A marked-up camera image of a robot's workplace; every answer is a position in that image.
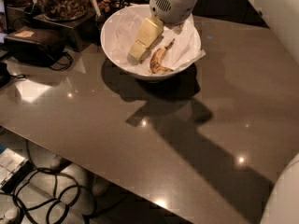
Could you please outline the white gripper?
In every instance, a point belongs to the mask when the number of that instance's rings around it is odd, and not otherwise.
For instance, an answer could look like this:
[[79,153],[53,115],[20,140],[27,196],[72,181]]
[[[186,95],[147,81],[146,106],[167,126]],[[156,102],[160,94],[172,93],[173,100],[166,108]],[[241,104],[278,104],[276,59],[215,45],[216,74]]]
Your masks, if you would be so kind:
[[149,55],[152,45],[162,35],[164,23],[178,25],[192,14],[197,0],[149,0],[152,15],[142,21],[135,40],[128,52],[127,60],[136,65]]

